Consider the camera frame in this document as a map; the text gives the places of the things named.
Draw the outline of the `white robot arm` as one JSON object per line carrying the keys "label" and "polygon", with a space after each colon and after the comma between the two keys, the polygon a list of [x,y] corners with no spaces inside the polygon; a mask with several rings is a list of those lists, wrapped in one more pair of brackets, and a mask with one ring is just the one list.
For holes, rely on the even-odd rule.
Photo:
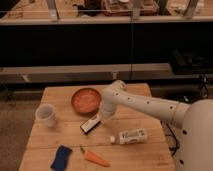
{"label": "white robot arm", "polygon": [[132,94],[126,84],[116,80],[102,92],[100,118],[108,120],[118,105],[132,108],[181,130],[181,171],[213,171],[213,99],[202,99],[192,104]]}

